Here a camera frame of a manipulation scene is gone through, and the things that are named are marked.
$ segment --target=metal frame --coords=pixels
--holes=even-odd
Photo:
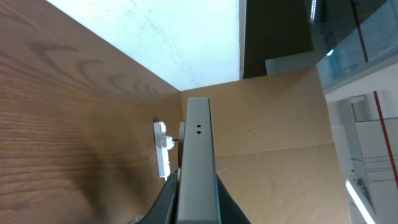
[[[177,224],[221,223],[208,98],[189,98]]]

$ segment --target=white power strip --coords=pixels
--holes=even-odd
[[[159,177],[167,179],[170,175],[170,161],[167,151],[174,147],[173,137],[166,135],[166,125],[163,121],[154,123],[154,134]]]

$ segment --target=wooden panel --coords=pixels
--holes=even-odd
[[[43,0],[0,2],[0,223],[126,223],[180,93]]]

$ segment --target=white ceiling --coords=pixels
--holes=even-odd
[[[239,80],[239,0],[49,0],[178,90]]]

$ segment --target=red pole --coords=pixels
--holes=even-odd
[[[377,92],[376,91],[373,91],[373,95],[374,95],[374,100],[376,100],[377,112],[379,113],[381,128],[383,129],[384,140],[386,141],[388,156],[390,157],[390,163],[391,163],[391,166],[392,166],[392,172],[394,173],[394,178],[396,180],[396,185],[397,185],[397,189],[398,189],[398,174],[397,174],[396,162],[394,161],[394,156],[392,155],[390,140],[388,140],[386,124],[384,123],[383,114],[381,112],[379,97],[377,96]]]

